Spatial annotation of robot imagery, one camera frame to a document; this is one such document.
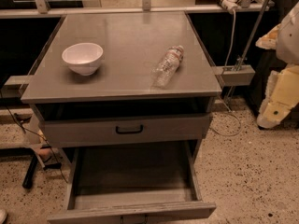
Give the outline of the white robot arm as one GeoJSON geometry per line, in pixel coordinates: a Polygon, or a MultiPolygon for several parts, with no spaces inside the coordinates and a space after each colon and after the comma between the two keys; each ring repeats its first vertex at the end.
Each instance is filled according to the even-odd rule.
{"type": "Polygon", "coordinates": [[[299,104],[299,3],[256,46],[274,49],[287,66],[272,71],[267,80],[265,98],[259,109],[257,124],[265,129],[279,125],[299,104]]]}

